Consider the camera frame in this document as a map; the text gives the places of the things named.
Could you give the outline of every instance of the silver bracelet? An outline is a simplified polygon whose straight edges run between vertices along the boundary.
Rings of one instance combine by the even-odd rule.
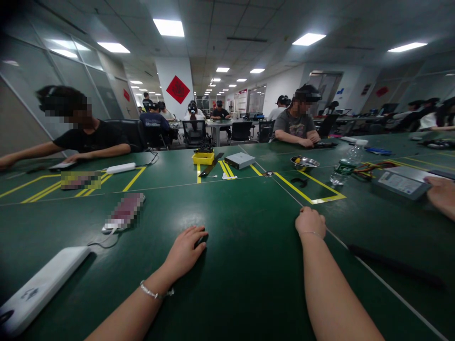
[[[302,234],[304,233],[312,233],[312,234],[315,234],[316,236],[318,236],[320,239],[324,240],[324,238],[321,237],[321,235],[317,232],[313,232],[313,231],[307,231],[307,232],[302,232]]]
[[[141,289],[142,291],[144,291],[147,295],[153,297],[154,299],[164,299],[166,296],[172,296],[174,294],[174,288],[171,288],[171,290],[169,290],[166,295],[160,295],[160,294],[154,294],[153,292],[151,292],[149,289],[147,289],[145,286],[144,286],[144,283],[145,280],[143,280],[141,282]]]

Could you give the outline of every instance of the hand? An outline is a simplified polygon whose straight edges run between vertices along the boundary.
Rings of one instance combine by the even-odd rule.
[[[445,178],[426,177],[425,181],[431,185],[427,192],[431,203],[442,210],[446,207],[455,207],[455,184]]]
[[[76,162],[78,160],[88,160],[88,159],[93,159],[93,154],[92,153],[80,153],[80,154],[75,154],[71,155],[69,158],[67,158],[64,163],[70,163],[70,162]]]
[[[194,244],[209,233],[204,231],[204,226],[192,226],[183,231],[175,240],[166,261],[162,265],[163,270],[176,281],[192,269],[199,256],[205,250],[207,244],[202,242],[195,249]]]
[[[12,155],[5,155],[0,158],[0,171],[3,171],[16,163],[16,159]]]
[[[313,142],[310,139],[300,139],[299,144],[305,148],[313,148]]]
[[[324,238],[327,229],[326,218],[316,210],[312,210],[309,207],[302,207],[299,216],[295,219],[295,229],[301,239],[306,235],[312,234],[307,232],[316,232]]]

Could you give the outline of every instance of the water bottle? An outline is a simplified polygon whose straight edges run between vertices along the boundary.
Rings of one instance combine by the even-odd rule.
[[[349,149],[345,157],[340,160],[338,166],[330,176],[330,182],[334,185],[344,185],[351,174],[362,160],[363,149],[368,144],[367,140],[357,140],[355,146]]]

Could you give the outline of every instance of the label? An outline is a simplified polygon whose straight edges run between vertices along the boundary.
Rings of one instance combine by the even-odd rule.
[[[392,174],[389,178],[387,178],[389,174],[390,172],[385,172],[378,180],[378,182],[406,194],[414,193],[421,185],[420,182],[404,178],[397,174]]]
[[[340,160],[340,163],[338,164],[338,167],[335,168],[335,172],[341,175],[351,175],[353,170],[357,167],[355,164],[343,162]]]

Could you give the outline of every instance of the yellow box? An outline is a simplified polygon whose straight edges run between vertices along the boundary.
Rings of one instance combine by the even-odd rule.
[[[212,164],[215,160],[215,153],[194,153],[193,163]]]

